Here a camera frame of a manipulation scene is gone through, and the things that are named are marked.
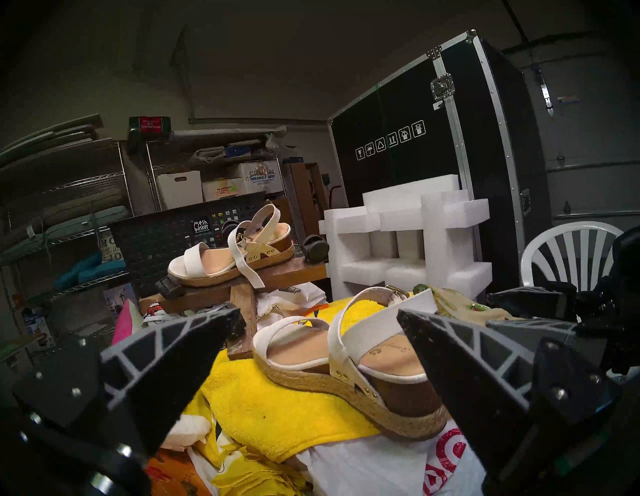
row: pink fabric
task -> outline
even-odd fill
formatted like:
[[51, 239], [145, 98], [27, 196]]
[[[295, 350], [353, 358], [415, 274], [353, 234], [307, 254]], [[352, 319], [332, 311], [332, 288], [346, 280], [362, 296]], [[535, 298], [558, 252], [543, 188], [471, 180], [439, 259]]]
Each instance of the pink fabric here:
[[131, 318], [131, 312], [137, 312], [133, 303], [129, 300], [126, 300], [124, 303], [124, 307], [122, 307], [122, 311], [118, 316], [118, 320], [116, 320], [116, 330], [113, 333], [113, 339], [111, 340], [111, 345], [113, 346], [116, 343], [119, 343], [123, 339], [131, 336], [133, 332], [133, 320]]

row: case latch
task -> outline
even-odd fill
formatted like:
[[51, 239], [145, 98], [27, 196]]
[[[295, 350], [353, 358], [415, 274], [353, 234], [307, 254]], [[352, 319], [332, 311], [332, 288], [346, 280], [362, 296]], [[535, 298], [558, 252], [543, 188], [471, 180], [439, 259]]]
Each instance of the case latch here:
[[453, 79], [449, 73], [446, 73], [431, 82], [431, 93], [433, 94], [433, 100], [436, 102], [450, 97], [455, 92], [456, 88], [453, 85]]
[[531, 212], [531, 196], [528, 189], [523, 189], [520, 192], [520, 205], [522, 205], [522, 216], [524, 217]]

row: sandal buckle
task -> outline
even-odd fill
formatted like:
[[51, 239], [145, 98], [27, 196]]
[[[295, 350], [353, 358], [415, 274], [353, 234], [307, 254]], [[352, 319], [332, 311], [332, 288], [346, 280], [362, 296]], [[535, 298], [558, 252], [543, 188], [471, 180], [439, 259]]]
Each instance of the sandal buckle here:
[[385, 286], [387, 289], [390, 289], [391, 291], [393, 291], [397, 296], [400, 297], [401, 300], [406, 300], [407, 298], [409, 298], [411, 295], [409, 293], [407, 293], [406, 291], [395, 287], [395, 286], [391, 286], [389, 284], [387, 284]]

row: jute rope sole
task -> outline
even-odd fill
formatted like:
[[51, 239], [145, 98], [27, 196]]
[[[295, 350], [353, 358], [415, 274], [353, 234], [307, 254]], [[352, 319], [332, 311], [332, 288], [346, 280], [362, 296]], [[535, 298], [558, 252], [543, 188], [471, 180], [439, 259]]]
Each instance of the jute rope sole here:
[[[283, 264], [287, 260], [291, 259], [293, 255], [296, 253], [295, 245], [291, 245], [284, 252], [280, 252], [272, 257], [265, 257], [263, 259], [257, 260], [248, 264], [253, 270], [264, 269], [267, 267], [271, 267], [274, 265]], [[223, 282], [231, 281], [231, 279], [235, 279], [236, 277], [240, 277], [240, 271], [237, 267], [233, 267], [229, 269], [227, 272], [223, 274], [217, 275], [215, 277], [198, 277], [194, 279], [183, 279], [177, 278], [180, 281], [180, 284], [183, 286], [189, 287], [208, 287], [215, 286], [217, 284], [222, 284]]]
[[403, 437], [429, 439], [439, 434], [449, 420], [449, 412], [444, 405], [424, 417], [403, 417], [376, 405], [354, 391], [349, 385], [327, 374], [312, 372], [279, 371], [267, 365], [259, 356], [253, 354], [255, 363], [272, 382], [300, 391], [328, 393], [339, 396], [353, 408], [360, 411], [382, 430], [391, 431]]

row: wooden stand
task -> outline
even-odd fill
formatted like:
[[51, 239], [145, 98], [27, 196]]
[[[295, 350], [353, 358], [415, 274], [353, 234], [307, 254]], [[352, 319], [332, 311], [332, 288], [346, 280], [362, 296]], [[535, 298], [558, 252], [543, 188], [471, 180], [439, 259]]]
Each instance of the wooden stand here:
[[140, 312], [147, 311], [152, 303], [160, 303], [168, 314], [181, 314], [185, 310], [200, 310], [226, 301], [231, 301], [244, 318], [246, 327], [242, 339], [229, 342], [227, 355], [230, 360], [252, 357], [253, 335], [257, 330], [257, 309], [255, 292], [269, 292], [275, 289], [286, 289], [303, 282], [317, 281], [326, 278], [324, 263], [310, 265], [303, 257], [296, 257], [288, 262], [258, 271], [264, 282], [264, 288], [254, 290], [245, 277], [238, 277], [217, 286], [203, 288], [187, 288], [180, 298], [166, 300], [160, 294], [140, 299]]

